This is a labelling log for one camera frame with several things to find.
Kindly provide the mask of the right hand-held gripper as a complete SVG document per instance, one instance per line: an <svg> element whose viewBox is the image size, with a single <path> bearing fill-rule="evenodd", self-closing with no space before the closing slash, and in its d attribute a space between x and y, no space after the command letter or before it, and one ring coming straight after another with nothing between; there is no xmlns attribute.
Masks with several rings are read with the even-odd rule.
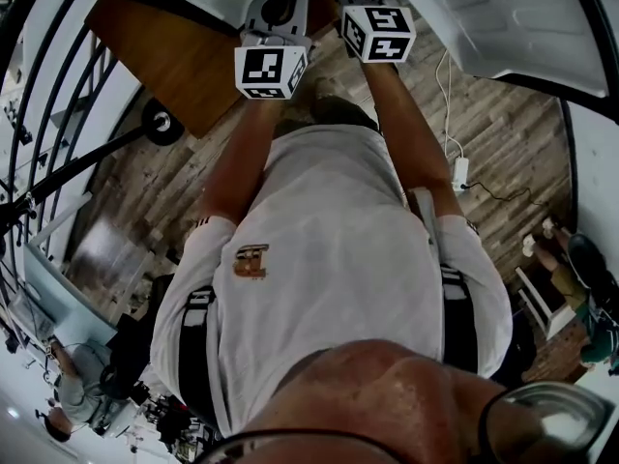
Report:
<svg viewBox="0 0 619 464"><path fill-rule="evenodd" d="M409 8L396 0L336 0L339 35L363 63L402 63L416 39Z"/></svg>

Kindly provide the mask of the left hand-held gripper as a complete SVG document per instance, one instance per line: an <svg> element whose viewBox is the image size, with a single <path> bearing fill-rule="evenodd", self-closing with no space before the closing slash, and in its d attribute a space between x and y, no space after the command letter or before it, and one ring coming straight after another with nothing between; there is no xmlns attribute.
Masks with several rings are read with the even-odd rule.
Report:
<svg viewBox="0 0 619 464"><path fill-rule="evenodd" d="M235 49L235 84L248 99L289 100L309 65L310 0L253 0Z"/></svg>

